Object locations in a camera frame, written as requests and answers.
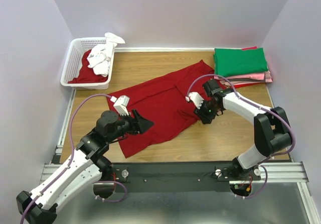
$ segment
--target red garment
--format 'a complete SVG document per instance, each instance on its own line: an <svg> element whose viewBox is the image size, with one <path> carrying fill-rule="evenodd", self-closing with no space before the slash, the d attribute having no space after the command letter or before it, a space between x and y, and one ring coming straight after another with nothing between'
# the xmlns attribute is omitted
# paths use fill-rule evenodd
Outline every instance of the red garment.
<svg viewBox="0 0 321 224"><path fill-rule="evenodd" d="M108 79L107 77L103 77L101 75L96 75L92 68L89 68L89 61L87 57L89 56L91 50L84 53L81 59L82 67L79 71L78 77L75 77L73 80L68 83L95 83L95 82L105 82Z"/></svg>
<svg viewBox="0 0 321 224"><path fill-rule="evenodd" d="M179 71L110 93L117 98L121 95L129 96L127 108L136 109L144 118L154 122L154 126L143 135L129 136L119 142L124 156L128 158L149 145L171 140L199 120L193 113L195 106L187 103L185 96L197 77L209 73L214 73L213 68L201 60ZM192 91L207 98L202 84L209 79L210 77L205 77L199 80ZM108 98L107 101L110 109L115 110L113 102Z"/></svg>

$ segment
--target stack of folded clothes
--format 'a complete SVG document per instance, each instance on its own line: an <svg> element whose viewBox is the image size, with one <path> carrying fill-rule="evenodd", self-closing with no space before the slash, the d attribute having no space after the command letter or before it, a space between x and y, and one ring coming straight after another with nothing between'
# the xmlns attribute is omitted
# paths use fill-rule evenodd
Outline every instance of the stack of folded clothes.
<svg viewBox="0 0 321 224"><path fill-rule="evenodd" d="M263 48L215 49L215 73L226 77L233 85L249 86L272 82ZM222 78L215 77L221 84L230 86Z"/></svg>

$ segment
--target green folded cloth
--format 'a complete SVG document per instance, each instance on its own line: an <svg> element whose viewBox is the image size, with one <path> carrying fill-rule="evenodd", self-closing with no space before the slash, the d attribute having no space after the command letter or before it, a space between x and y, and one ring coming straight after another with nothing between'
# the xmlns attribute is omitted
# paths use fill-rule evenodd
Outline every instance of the green folded cloth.
<svg viewBox="0 0 321 224"><path fill-rule="evenodd" d="M224 77L268 71L263 48L252 50L216 48L215 73Z"/></svg>

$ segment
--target gray floor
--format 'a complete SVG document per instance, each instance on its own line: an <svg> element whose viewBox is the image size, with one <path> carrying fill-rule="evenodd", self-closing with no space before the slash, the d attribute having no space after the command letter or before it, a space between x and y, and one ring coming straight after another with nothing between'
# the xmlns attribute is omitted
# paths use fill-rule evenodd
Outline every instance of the gray floor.
<svg viewBox="0 0 321 224"><path fill-rule="evenodd" d="M130 193L123 202L102 203L87 188L64 207L55 223L304 224L308 220L297 184L274 183L247 200L218 192Z"/></svg>

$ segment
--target wooden table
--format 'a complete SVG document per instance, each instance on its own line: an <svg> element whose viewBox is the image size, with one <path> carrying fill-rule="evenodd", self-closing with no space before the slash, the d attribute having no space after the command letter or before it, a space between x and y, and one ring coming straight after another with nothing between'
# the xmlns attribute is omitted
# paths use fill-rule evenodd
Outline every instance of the wooden table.
<svg viewBox="0 0 321 224"><path fill-rule="evenodd" d="M76 92L72 113L88 96L112 93L155 77L177 71L203 59L214 67L213 53L202 52L124 52L115 53L112 78L107 90L80 90ZM266 106L272 106L265 84L239 88L245 97ZM108 110L105 97L89 100L78 111L73 123L75 145L96 124L101 113ZM167 162L167 161L219 161L232 160L246 151L254 142L253 126L244 118L231 112L215 118L210 125L200 121L162 144L152 145L125 159L118 143L111 144L105 156L111 162ZM71 153L67 136L61 155L64 162ZM289 159L288 155L276 159Z"/></svg>

